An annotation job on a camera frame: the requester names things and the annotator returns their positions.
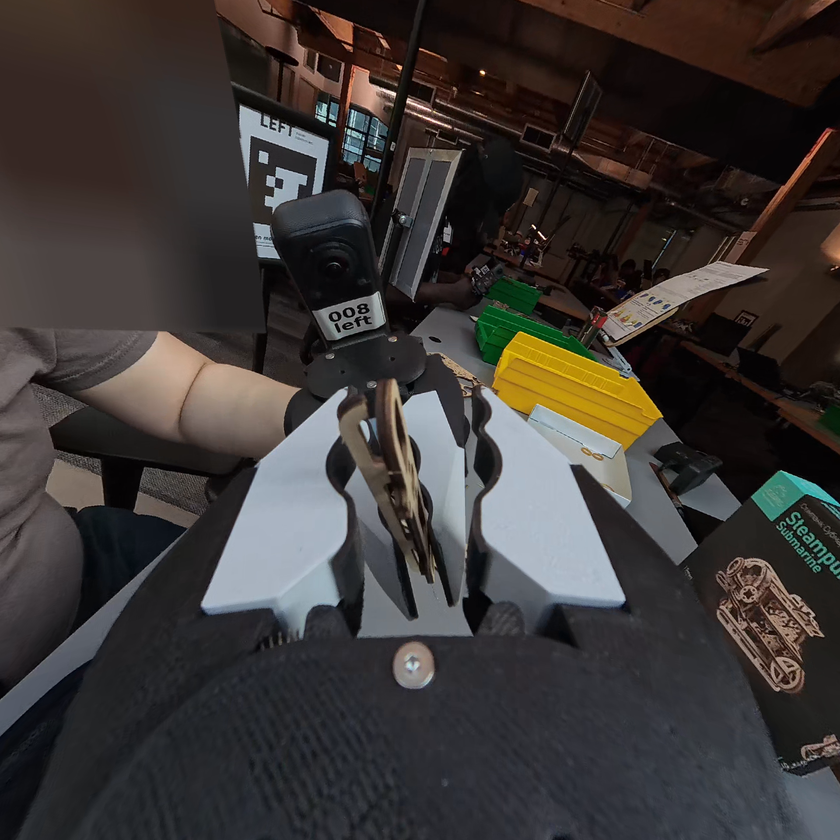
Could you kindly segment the white cardboard tray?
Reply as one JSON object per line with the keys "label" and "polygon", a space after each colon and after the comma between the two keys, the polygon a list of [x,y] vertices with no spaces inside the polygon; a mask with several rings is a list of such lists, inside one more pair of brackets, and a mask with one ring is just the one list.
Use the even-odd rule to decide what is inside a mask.
{"label": "white cardboard tray", "polygon": [[536,405],[528,425],[561,452],[573,466],[582,466],[611,496],[627,508],[633,492],[624,448],[549,408]]}

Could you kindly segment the person's grey shirt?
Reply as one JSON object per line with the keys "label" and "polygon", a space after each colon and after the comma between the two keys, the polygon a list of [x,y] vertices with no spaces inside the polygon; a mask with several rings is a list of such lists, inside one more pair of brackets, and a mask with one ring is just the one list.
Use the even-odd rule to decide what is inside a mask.
{"label": "person's grey shirt", "polygon": [[14,687],[67,637],[81,593],[76,524],[47,492],[56,452],[33,384],[65,394],[138,361],[155,331],[1,330],[1,682]]}

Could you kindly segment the person's left forearm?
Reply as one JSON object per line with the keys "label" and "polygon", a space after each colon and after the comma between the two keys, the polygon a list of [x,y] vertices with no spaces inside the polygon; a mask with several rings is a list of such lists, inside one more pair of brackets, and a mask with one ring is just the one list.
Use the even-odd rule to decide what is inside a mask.
{"label": "person's left forearm", "polygon": [[168,332],[104,383],[72,392],[80,402],[156,438],[259,460],[285,438],[297,387],[219,364]]}

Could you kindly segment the person's black pants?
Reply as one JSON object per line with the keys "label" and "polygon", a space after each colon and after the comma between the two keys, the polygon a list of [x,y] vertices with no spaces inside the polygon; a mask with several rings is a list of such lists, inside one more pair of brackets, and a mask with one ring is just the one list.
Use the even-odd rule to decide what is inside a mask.
{"label": "person's black pants", "polygon": [[75,632],[185,532],[171,521],[115,507],[70,512],[80,533],[83,570]]}

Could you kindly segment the small green plastic bin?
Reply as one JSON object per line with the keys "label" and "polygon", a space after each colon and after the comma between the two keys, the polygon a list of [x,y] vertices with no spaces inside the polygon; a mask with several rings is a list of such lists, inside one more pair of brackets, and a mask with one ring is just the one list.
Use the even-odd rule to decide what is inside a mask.
{"label": "small green plastic bin", "polygon": [[539,288],[507,276],[494,282],[486,293],[488,299],[527,316],[533,313],[542,296]]}

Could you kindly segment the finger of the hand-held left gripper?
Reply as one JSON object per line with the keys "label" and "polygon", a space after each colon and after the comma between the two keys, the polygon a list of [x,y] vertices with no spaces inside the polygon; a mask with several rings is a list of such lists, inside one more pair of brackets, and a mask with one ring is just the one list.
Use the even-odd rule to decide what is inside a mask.
{"label": "finger of the hand-held left gripper", "polygon": [[430,522],[442,554],[437,572],[448,604],[457,606],[466,567],[466,452],[456,444],[437,393],[414,395],[404,415],[419,452],[419,480],[431,501]]}
{"label": "finger of the hand-held left gripper", "polygon": [[346,490],[355,506],[363,559],[372,580],[404,619],[415,621],[417,605],[407,564],[382,523],[380,509],[359,468],[354,470]]}

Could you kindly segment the long wooden model part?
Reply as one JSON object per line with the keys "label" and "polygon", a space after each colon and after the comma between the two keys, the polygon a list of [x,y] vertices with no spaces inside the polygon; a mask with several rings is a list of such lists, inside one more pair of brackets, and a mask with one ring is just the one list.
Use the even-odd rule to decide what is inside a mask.
{"label": "long wooden model part", "polygon": [[374,410],[363,394],[338,408],[339,432],[395,543],[398,569],[435,582],[438,552],[395,379],[374,384]]}

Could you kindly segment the yellow plastic bin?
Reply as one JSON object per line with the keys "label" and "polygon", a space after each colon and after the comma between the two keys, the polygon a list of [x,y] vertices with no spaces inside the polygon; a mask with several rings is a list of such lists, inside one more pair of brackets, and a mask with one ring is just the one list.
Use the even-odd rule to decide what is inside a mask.
{"label": "yellow plastic bin", "polygon": [[525,332],[517,333],[502,352],[492,387],[522,414],[545,407],[624,449],[662,418],[635,379]]}

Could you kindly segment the instruction sheet on clipboard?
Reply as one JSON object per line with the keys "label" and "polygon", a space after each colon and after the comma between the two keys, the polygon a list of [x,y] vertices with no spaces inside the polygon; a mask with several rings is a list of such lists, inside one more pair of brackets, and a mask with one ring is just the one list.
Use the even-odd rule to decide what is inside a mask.
{"label": "instruction sheet on clipboard", "polygon": [[671,277],[641,290],[606,314],[601,341],[607,348],[618,347],[664,320],[696,299],[712,292],[749,284],[768,269],[741,266],[719,260],[683,275]]}

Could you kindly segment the black laptop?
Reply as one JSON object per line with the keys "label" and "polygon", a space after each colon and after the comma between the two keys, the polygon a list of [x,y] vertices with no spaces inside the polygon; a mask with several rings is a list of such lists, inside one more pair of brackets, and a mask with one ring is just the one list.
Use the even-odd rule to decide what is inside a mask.
{"label": "black laptop", "polygon": [[763,389],[782,394],[784,382],[779,362],[756,350],[738,347],[738,373]]}

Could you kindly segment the black hand tool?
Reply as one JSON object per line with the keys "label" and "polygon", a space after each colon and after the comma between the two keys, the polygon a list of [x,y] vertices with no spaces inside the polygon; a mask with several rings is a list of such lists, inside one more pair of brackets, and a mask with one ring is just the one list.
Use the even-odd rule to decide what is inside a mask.
{"label": "black hand tool", "polygon": [[700,487],[722,466],[719,457],[680,442],[658,448],[654,457],[658,462],[654,472],[672,497],[681,497]]}

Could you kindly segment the hanging sign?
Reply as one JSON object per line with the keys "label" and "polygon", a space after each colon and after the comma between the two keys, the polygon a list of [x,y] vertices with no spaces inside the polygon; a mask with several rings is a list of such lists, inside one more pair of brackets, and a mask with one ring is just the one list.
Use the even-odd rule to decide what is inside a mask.
{"label": "hanging sign", "polygon": [[592,118],[601,102],[603,89],[591,71],[586,71],[570,114],[563,127],[563,140],[570,148],[577,147],[582,141]]}

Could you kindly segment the wooden parts sheet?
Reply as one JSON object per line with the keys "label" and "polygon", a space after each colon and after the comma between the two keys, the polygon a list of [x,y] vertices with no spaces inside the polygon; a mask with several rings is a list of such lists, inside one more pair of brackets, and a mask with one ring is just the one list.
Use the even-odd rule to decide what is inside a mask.
{"label": "wooden parts sheet", "polygon": [[469,398],[473,395],[474,390],[477,387],[486,387],[490,389],[494,394],[498,395],[498,390],[495,387],[490,385],[484,385],[482,381],[478,379],[475,375],[471,374],[465,368],[451,360],[443,353],[431,353],[432,356],[437,357],[441,360],[443,365],[452,372],[455,376],[456,381],[458,382],[458,387],[460,389],[460,393],[463,398]]}

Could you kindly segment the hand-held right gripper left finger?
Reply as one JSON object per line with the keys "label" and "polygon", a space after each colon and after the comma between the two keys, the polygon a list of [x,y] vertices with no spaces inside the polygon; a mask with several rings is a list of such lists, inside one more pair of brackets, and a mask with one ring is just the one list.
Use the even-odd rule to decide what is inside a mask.
{"label": "hand-held right gripper left finger", "polygon": [[207,615],[273,612],[301,636],[316,606],[361,624],[364,560],[347,485],[356,464],[340,435],[336,392],[263,458],[202,601]]}

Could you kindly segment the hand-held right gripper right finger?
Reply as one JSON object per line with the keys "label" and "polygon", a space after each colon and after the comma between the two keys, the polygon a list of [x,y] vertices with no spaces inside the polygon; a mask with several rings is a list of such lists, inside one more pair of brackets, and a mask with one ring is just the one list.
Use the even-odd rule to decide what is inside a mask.
{"label": "hand-held right gripper right finger", "polygon": [[570,461],[490,388],[471,396],[480,484],[469,520],[465,618],[474,634],[512,621],[559,630],[565,607],[624,608],[626,597]]}

